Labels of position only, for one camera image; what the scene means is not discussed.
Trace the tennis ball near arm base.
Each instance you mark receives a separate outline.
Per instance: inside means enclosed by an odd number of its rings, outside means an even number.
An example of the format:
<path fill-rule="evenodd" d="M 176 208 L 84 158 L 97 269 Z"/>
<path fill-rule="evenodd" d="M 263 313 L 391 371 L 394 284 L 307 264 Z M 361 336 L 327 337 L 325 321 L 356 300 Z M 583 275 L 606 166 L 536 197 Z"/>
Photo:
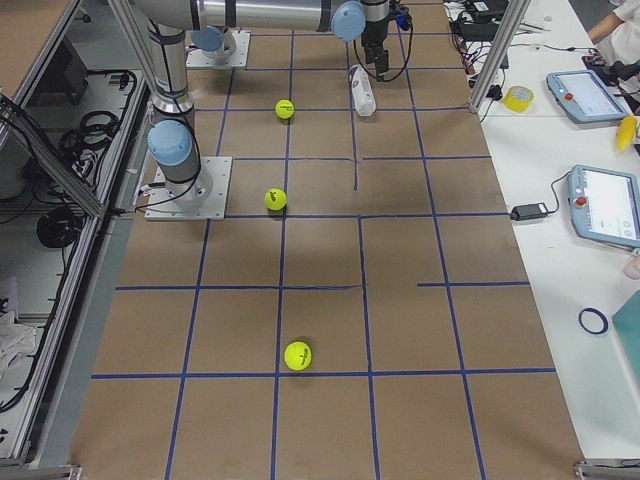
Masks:
<path fill-rule="evenodd" d="M 264 195 L 264 203 L 270 211 L 281 211 L 287 206 L 287 194 L 279 188 L 272 188 L 266 191 Z"/>

